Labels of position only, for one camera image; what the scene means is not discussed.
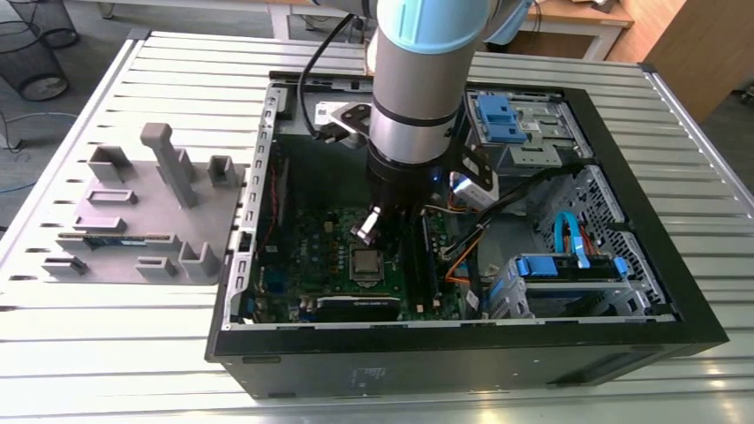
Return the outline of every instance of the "black cable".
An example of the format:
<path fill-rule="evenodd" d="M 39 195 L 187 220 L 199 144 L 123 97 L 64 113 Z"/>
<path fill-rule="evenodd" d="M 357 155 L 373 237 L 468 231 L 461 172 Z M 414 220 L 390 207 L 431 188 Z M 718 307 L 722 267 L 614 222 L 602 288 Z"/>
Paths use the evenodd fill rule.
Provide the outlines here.
<path fill-rule="evenodd" d="M 485 231 L 490 224 L 492 216 L 501 210 L 504 210 L 508 206 L 513 205 L 517 201 L 528 197 L 529 192 L 542 183 L 544 181 L 560 177 L 561 175 L 573 174 L 581 170 L 584 170 L 585 165 L 582 163 L 573 163 L 570 165 L 565 165 L 561 168 L 548 168 L 542 170 L 532 177 L 526 179 L 520 185 L 512 188 L 498 199 L 496 203 L 493 203 L 488 208 L 480 211 L 477 215 L 477 220 L 474 221 L 474 225 L 469 229 L 468 233 L 458 239 L 451 246 L 449 246 L 445 251 L 443 255 L 453 254 L 460 247 L 466 245 L 473 239 L 477 238 L 478 234 Z"/>
<path fill-rule="evenodd" d="M 534 19 L 534 26 L 532 28 L 534 35 L 532 35 L 532 39 L 529 40 L 529 49 L 534 46 L 534 43 L 537 42 L 542 31 L 542 6 L 540 6 L 538 0 L 534 0 L 534 10 L 537 12 L 537 17 Z"/>
<path fill-rule="evenodd" d="M 496 203 L 488 206 L 488 208 L 485 208 L 478 213 L 476 224 L 482 223 L 488 218 L 490 218 L 490 216 L 496 212 L 500 212 L 501 210 L 504 210 L 506 206 L 512 205 L 513 203 L 528 197 L 529 192 L 534 187 L 540 185 L 540 183 L 554 177 L 560 177 L 562 175 L 580 172 L 581 170 L 584 170 L 584 168 L 585 168 L 584 163 L 573 163 L 560 168 L 548 168 L 546 170 L 542 170 L 541 172 L 534 174 L 532 177 L 526 179 L 524 183 L 521 183 L 513 189 L 510 189 Z"/>
<path fill-rule="evenodd" d="M 297 93 L 298 94 L 298 104 L 302 107 L 302 113 L 303 113 L 302 116 L 305 117 L 305 125 L 307 126 L 307 131 L 315 139 L 319 138 L 319 132 L 315 128 L 315 125 L 311 123 L 311 118 L 309 117 L 307 105 L 305 104 L 305 81 L 307 80 L 307 75 L 311 72 L 311 68 L 315 67 L 315 63 L 317 63 L 319 57 L 322 56 L 322 53 L 326 51 L 327 46 L 333 42 L 333 39 L 337 37 L 338 33 L 346 27 L 346 25 L 349 24 L 349 22 L 351 21 L 351 19 L 355 16 L 357 15 L 349 13 L 349 15 L 346 15 L 343 20 L 341 20 L 335 29 L 333 30 L 333 32 L 327 36 L 326 40 L 319 45 L 319 48 L 317 49 L 317 52 L 313 55 L 311 59 L 309 59 L 309 63 L 307 63 L 307 66 L 305 67 L 305 71 L 302 71 L 302 74 L 298 77 L 298 93 Z"/>
<path fill-rule="evenodd" d="M 10 138 L 11 136 L 8 135 L 8 121 L 6 119 L 6 114 L 3 113 L 2 110 L 0 110 L 0 119 L 3 119 L 3 135 L 6 137 L 6 149 L 14 155 L 18 155 L 19 153 L 22 153 L 22 150 L 24 150 L 26 146 L 22 144 L 23 143 L 22 141 L 19 141 L 19 144 L 15 147 L 11 146 L 11 138 Z"/>

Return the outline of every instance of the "blue cable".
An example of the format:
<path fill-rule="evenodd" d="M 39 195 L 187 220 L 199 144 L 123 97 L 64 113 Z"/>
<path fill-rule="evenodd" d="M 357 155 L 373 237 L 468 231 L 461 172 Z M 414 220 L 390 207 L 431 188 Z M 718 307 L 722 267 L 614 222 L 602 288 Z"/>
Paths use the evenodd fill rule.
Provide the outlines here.
<path fill-rule="evenodd" d="M 592 264 L 585 252 L 585 239 L 581 237 L 581 231 L 578 230 L 577 216 L 568 210 L 561 210 L 558 216 L 556 216 L 556 253 L 562 254 L 566 252 L 566 247 L 564 247 L 564 222 L 569 222 L 570 250 L 577 254 L 578 267 L 589 268 Z"/>
<path fill-rule="evenodd" d="M 26 188 L 34 186 L 35 184 L 36 184 L 36 181 L 34 183 L 27 184 L 27 185 L 22 185 L 20 187 L 7 188 L 4 190 L 0 190 L 0 194 L 18 192 L 19 190 L 24 190 Z"/>

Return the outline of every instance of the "aluminum table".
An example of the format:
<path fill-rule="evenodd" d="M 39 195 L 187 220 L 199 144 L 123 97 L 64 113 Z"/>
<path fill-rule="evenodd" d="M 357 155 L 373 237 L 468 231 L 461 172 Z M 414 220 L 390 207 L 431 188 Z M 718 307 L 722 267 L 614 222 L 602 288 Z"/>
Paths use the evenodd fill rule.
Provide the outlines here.
<path fill-rule="evenodd" d="M 730 342 L 593 388 L 257 402 L 205 361 L 217 287 L 47 284 L 99 144 L 149 157 L 167 122 L 198 161 L 250 163 L 273 70 L 317 44 L 153 33 L 129 40 L 0 240 L 0 417 L 20 421 L 750 422 L 754 416 L 754 202 L 657 75 L 633 64 L 478 54 L 470 79 L 586 88 Z M 315 72 L 361 74 L 338 44 Z"/>

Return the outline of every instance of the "metal table slat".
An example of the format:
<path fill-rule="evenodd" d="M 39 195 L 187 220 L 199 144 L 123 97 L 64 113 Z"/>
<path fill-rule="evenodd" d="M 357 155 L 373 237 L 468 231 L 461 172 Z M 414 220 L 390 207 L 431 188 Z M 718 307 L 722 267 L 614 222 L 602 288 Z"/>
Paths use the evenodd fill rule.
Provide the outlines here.
<path fill-rule="evenodd" d="M 10 249 L 0 260 L 3 279 L 44 274 L 38 269 L 44 253 L 26 253 L 26 249 L 56 250 L 52 237 L 59 229 L 40 228 L 39 224 L 67 224 L 71 206 L 52 204 L 52 200 L 74 200 L 85 191 L 83 184 L 66 180 L 90 176 L 86 166 L 77 163 L 95 147 L 87 143 L 119 144 L 130 155 L 143 157 L 149 152 L 139 146 L 139 126 L 147 120 L 166 120 L 177 127 L 177 144 L 189 146 L 193 158 L 223 152 L 237 162 L 249 163 L 267 73 L 298 71 L 307 51 L 317 48 L 313 42 L 159 32 L 153 33 L 146 45 L 134 43 L 126 49 L 121 62 L 127 69 L 111 72 L 114 83 L 102 105 L 95 108 L 95 104 L 95 113 L 81 118 L 87 125 L 78 137 L 79 146 L 67 144 L 72 153 L 59 153 L 51 164 L 52 173 L 56 165 L 66 164 L 59 178 L 32 192 L 28 203 L 34 206 L 38 202 L 42 207 L 30 214 L 24 236 L 14 242 L 3 240 Z M 362 54 L 359 47 L 339 44 L 327 50 L 318 69 L 359 74 Z M 4 284 L 0 300 L 22 308 L 3 314 L 15 325 L 0 326 L 0 338 L 12 341 L 0 350 L 0 361 L 15 366 L 0 375 L 16 394 L 10 403 L 4 402 L 0 414 L 63 419 L 66 414 L 95 418 L 94 414 L 107 413 L 114 414 L 109 420 L 122 416 L 129 422 L 143 423 L 167 422 L 169 415 L 183 419 L 183 412 L 191 415 L 193 411 L 193 420 L 202 420 L 202 411 L 213 411 L 213 421 L 247 422 L 246 415 L 265 413 L 262 420 L 269 422 L 275 420 L 271 412 L 286 412 L 299 414 L 309 422 L 331 422 L 339 411 L 378 406 L 379 419 L 389 421 L 393 417 L 435 423 L 544 422 L 558 417 L 558 422 L 581 423 L 589 416 L 590 420 L 629 423 L 641 410 L 662 413 L 670 422 L 744 422 L 744 417 L 754 413 L 754 397 L 746 394 L 754 390 L 754 331 L 749 324 L 754 271 L 746 257 L 754 252 L 754 238 L 746 237 L 754 234 L 754 222 L 748 208 L 734 200 L 730 182 L 721 182 L 726 176 L 717 172 L 720 165 L 710 167 L 700 141 L 689 137 L 678 121 L 669 120 L 668 99 L 637 66 L 485 53 L 476 64 L 472 80 L 584 87 L 592 93 L 689 268 L 729 328 L 729 344 L 693 359 L 662 362 L 597 388 L 522 390 L 480 397 L 445 394 L 305 399 L 259 405 L 222 368 L 205 362 L 215 288 L 11 281 Z M 218 107 L 210 109 L 210 103 Z M 35 390 L 38 384 L 48 389 Z M 710 392 L 714 397 L 700 397 Z M 58 396 L 58 400 L 42 406 L 26 401 L 40 394 L 46 398 L 44 394 Z M 496 401 L 480 404 L 481 398 Z M 525 400 L 536 405 L 522 405 Z M 509 402 L 520 407 L 506 408 Z M 438 403 L 445 404 L 442 411 Z M 139 418 L 127 418 L 127 413 L 139 413 Z"/>

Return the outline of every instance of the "green circuit board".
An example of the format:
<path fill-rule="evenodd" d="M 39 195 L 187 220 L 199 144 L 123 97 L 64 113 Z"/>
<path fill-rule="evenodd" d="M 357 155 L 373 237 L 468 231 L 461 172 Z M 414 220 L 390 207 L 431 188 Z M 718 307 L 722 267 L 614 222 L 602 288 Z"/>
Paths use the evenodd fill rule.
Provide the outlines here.
<path fill-rule="evenodd" d="M 273 322 L 305 321 L 298 310 L 309 300 L 326 296 L 355 296 L 401 299 L 401 321 L 458 318 L 457 296 L 438 298 L 431 310 L 407 302 L 407 281 L 399 255 L 386 257 L 362 247 L 350 234 L 362 208 L 301 209 L 295 229 L 287 239 L 290 259 L 285 265 L 267 267 L 263 285 L 286 296 L 270 299 L 267 310 Z M 445 218 L 427 218 L 433 254 L 449 244 Z"/>

